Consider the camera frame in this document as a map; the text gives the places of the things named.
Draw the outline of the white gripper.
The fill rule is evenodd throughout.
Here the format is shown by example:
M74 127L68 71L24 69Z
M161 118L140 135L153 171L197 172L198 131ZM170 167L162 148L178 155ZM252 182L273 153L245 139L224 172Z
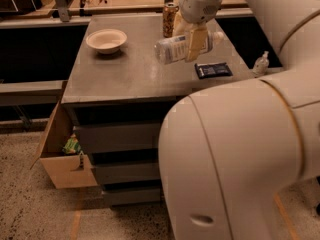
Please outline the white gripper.
M185 33L188 44L185 57L187 62L194 61L200 54L208 35L207 26L203 22L216 16L221 2L222 0L179 0L180 11L175 14L172 35L180 36Z

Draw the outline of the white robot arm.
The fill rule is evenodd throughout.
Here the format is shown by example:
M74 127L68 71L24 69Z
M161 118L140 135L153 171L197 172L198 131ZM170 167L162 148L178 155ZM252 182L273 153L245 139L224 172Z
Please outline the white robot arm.
M166 115L176 240L278 240L273 198L320 174L320 0L246 0L283 69L195 92Z

